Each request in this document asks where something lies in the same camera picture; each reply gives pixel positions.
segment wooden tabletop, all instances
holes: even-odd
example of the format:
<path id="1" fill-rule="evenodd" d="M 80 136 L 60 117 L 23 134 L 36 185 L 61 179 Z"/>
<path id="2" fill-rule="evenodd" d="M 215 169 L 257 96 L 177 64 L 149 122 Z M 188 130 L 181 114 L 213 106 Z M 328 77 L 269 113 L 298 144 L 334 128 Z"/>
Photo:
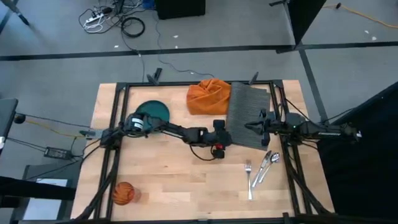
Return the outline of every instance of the wooden tabletop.
<path id="1" fill-rule="evenodd" d="M 92 128 L 108 128 L 115 87 L 115 83 L 99 86 Z M 267 85 L 254 87 L 269 88 Z M 287 99 L 307 113 L 299 81 L 284 80 L 284 87 Z M 169 108 L 171 123 L 184 127 L 206 126 L 212 131 L 213 120 L 225 119 L 226 116 L 190 115 L 186 106 L 187 90 L 188 86 L 132 87 L 127 114 L 135 112 L 145 101 L 159 100 Z M 308 146 L 299 146 L 298 149 L 308 188 L 325 208 L 333 211 L 318 152 Z M 201 157 L 211 157 L 207 148 L 194 150 Z M 282 153 L 278 136 L 271 135 L 268 150 Z M 278 164 L 272 165 L 263 183 L 256 186 L 253 191 L 254 200 L 248 200 L 245 160 L 252 160 L 253 178 L 265 153 L 258 149 L 232 145 L 227 147 L 225 159 L 205 162 L 197 159 L 188 145 L 180 139 L 165 134 L 152 134 L 148 139 L 123 138 L 118 182 L 131 183 L 141 190 L 142 197 L 138 203 L 114 205 L 112 219 L 124 221 L 269 218 L 281 217 L 283 212 L 294 216 L 283 158 Z M 104 149 L 99 149 L 84 162 L 72 218 L 83 211 L 96 193 L 103 156 Z M 296 189 L 300 209 L 304 212 L 302 196 L 297 185 Z M 102 217 L 108 195 L 104 195 Z"/>

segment orange ball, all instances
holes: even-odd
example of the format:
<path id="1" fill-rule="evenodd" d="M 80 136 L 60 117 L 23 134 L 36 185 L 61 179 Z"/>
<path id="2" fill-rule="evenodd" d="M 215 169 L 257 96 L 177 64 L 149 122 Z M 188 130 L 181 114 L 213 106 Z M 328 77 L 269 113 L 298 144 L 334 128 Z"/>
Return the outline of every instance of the orange ball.
<path id="1" fill-rule="evenodd" d="M 120 182 L 114 188 L 113 202 L 117 205 L 126 205 L 134 198 L 134 187 L 129 182 Z"/>

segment orange cloth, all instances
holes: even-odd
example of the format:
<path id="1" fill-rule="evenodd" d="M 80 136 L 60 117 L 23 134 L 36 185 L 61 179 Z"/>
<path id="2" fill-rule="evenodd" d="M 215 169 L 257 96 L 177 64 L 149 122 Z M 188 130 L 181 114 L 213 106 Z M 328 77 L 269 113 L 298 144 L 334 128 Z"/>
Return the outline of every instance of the orange cloth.
<path id="1" fill-rule="evenodd" d="M 190 85 L 187 93 L 187 106 L 190 114 L 227 114 L 231 85 L 211 78 L 197 85 Z"/>

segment floor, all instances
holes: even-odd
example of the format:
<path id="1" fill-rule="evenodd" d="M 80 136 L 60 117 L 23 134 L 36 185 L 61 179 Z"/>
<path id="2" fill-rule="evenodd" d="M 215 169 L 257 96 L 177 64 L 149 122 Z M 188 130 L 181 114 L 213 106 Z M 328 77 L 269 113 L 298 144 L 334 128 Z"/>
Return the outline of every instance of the floor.
<path id="1" fill-rule="evenodd" d="M 163 49 L 293 44 L 284 8 L 269 7 L 268 3 L 272 1 L 207 1 L 205 16 L 160 21 L 159 43 Z M 337 2 L 329 0 L 326 4 Z M 398 25 L 396 0 L 340 2 L 388 24 Z M 89 125 L 100 83 L 141 82 L 143 74 L 154 73 L 158 67 L 164 69 L 161 82 L 209 78 L 197 73 L 177 73 L 161 64 L 156 54 L 142 56 L 144 72 L 140 58 L 135 55 L 98 57 L 98 52 L 122 52 L 128 48 L 119 29 L 100 35 L 89 35 L 82 30 L 78 16 L 85 9 L 97 5 L 98 0 L 19 0 L 18 8 L 32 24 L 27 27 L 15 14 L 8 18 L 7 9 L 0 4 L 0 19 L 8 19 L 0 29 L 1 98 L 17 98 L 17 111 L 20 113 Z M 159 49 L 155 30 L 157 15 L 145 11 L 136 16 L 145 22 L 146 31 L 139 38 L 127 39 L 127 43 L 139 50 Z M 397 39 L 397 29 L 344 10 L 322 9 L 302 42 L 343 44 Z M 33 57 L 31 60 L 11 61 L 5 57 L 49 54 L 47 58 L 53 59 Z M 303 65 L 305 56 L 309 66 Z M 314 121 L 320 120 L 323 111 L 324 115 L 331 117 L 361 104 L 398 81 L 397 56 L 398 47 L 394 46 L 317 49 L 286 54 L 276 54 L 275 50 L 239 50 L 159 55 L 180 70 L 212 73 L 224 80 L 250 80 L 256 72 L 259 72 L 259 80 L 300 80 L 309 116 Z M 58 123 L 40 122 L 66 133 L 80 130 Z M 69 149 L 72 143 L 71 138 L 27 123 L 14 124 L 10 137 L 64 149 Z M 84 141 L 77 141 L 73 153 L 80 154 L 84 145 Z M 26 165 L 44 164 L 60 166 L 64 163 L 8 142 L 0 157 L 0 175 L 21 179 Z M 68 176 L 76 179 L 78 172 L 69 172 Z M 11 212 L 0 209 L 2 223 L 9 220 Z"/>

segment fork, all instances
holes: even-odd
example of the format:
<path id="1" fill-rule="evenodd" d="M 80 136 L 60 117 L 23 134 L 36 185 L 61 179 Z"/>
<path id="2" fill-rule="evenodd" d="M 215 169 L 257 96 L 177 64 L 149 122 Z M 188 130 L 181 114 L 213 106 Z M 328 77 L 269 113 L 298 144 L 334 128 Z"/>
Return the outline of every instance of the fork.
<path id="1" fill-rule="evenodd" d="M 249 187 L 249 195 L 248 199 L 253 200 L 253 194 L 251 193 L 251 183 L 250 183 L 250 172 L 251 172 L 251 161 L 249 159 L 246 159 L 246 164 L 244 165 L 244 170 L 248 174 L 248 187 Z"/>

